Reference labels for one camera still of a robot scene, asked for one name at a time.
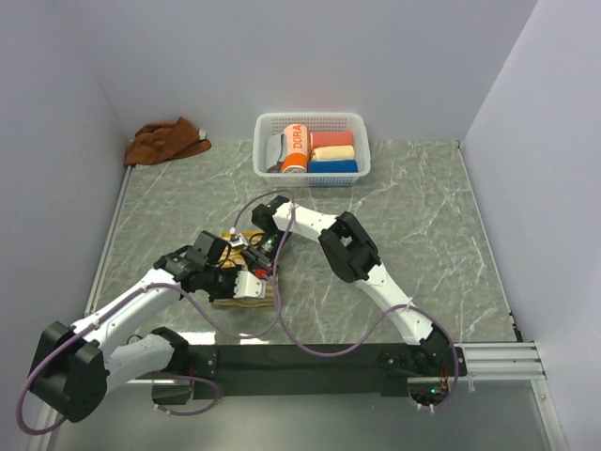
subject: brown cloth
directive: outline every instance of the brown cloth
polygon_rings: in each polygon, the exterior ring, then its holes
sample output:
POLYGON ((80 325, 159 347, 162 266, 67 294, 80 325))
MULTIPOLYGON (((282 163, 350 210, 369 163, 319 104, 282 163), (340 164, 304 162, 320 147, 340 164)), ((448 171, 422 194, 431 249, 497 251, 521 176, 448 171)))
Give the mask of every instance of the brown cloth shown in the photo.
POLYGON ((208 139, 200 139, 198 129, 186 118, 177 122, 146 124, 131 142, 125 165, 156 164, 174 158, 192 157, 210 149, 208 139))

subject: orange can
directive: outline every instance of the orange can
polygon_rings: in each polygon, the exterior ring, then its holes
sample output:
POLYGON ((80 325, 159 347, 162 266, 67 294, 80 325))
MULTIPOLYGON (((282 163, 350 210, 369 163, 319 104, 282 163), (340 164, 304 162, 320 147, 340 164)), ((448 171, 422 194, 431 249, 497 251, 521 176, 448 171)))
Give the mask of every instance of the orange can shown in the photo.
POLYGON ((311 136, 309 129, 301 124, 291 124, 284 129, 285 158, 280 172, 305 173, 311 155, 311 136))

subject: gray floor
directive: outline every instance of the gray floor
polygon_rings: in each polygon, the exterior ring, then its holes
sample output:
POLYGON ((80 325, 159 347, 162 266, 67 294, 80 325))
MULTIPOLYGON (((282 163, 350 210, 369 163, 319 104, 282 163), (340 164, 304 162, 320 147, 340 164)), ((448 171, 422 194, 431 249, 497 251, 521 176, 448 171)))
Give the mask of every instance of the gray floor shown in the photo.
POLYGON ((126 386, 53 441, 55 451, 550 450, 527 381, 481 382, 474 393, 460 384, 435 415, 405 398, 344 395, 227 397, 202 415, 169 418, 153 411, 149 387, 126 386))
MULTIPOLYGON (((297 201, 327 213, 353 212, 399 286, 455 340, 515 341, 456 142, 376 141, 371 150, 372 171, 353 188, 295 189, 297 201)), ((250 141, 218 142, 190 159, 134 168, 96 307, 200 231, 229 229, 232 211, 266 188, 253 172, 250 141)), ((244 224, 253 229, 248 216, 244 224)), ((355 341, 379 314, 362 292, 332 274, 319 246, 309 241, 294 237, 288 243, 282 269, 284 316, 303 342, 355 341)), ((195 296, 206 299, 204 293, 195 296)), ((257 331, 273 316, 268 308, 211 308, 210 313, 238 332, 257 331)), ((183 301, 142 332, 160 325, 187 333, 195 343, 233 343, 183 301)), ((386 321, 371 341, 399 339, 386 321)), ((279 329, 262 342, 288 343, 279 329)))

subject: basket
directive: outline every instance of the basket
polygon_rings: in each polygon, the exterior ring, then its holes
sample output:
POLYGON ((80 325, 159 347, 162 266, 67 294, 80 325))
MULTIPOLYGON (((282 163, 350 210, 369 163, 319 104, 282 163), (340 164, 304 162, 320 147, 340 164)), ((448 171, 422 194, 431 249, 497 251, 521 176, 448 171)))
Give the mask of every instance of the basket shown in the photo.
POLYGON ((269 186, 351 186, 369 173, 371 156, 367 130, 361 116, 354 113, 266 113, 256 120, 253 142, 253 167, 269 186), (359 172, 324 174, 272 174, 267 172, 265 154, 270 136, 281 133, 290 124, 302 124, 310 132, 353 133, 355 160, 359 172))

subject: marble table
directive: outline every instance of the marble table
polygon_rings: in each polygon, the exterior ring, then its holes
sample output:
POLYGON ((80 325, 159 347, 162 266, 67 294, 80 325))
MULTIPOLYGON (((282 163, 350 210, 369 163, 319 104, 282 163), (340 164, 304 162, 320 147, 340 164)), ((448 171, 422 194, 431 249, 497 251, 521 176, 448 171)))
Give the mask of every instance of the marble table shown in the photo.
MULTIPOLYGON (((352 188, 295 189, 297 202, 327 213, 354 213, 377 244, 398 285, 449 329, 456 341, 516 341, 470 182, 455 141, 375 141, 372 170, 352 188)), ((216 142, 186 160, 132 169, 116 220, 94 311, 137 282, 161 255, 218 234, 233 211, 267 186, 253 171, 250 141, 216 142)), ((241 229, 255 229, 250 214, 241 229)), ((361 291, 338 280, 318 245, 292 237, 282 258, 284 317, 305 343, 351 343, 380 313, 361 291)), ((195 298, 224 327, 256 332, 270 308, 214 307, 195 298)), ((232 344, 185 302, 158 314, 141 333, 167 326, 194 344, 232 344)), ((399 341, 389 320, 369 341, 399 341)), ((253 343, 289 343, 275 328, 253 343)))

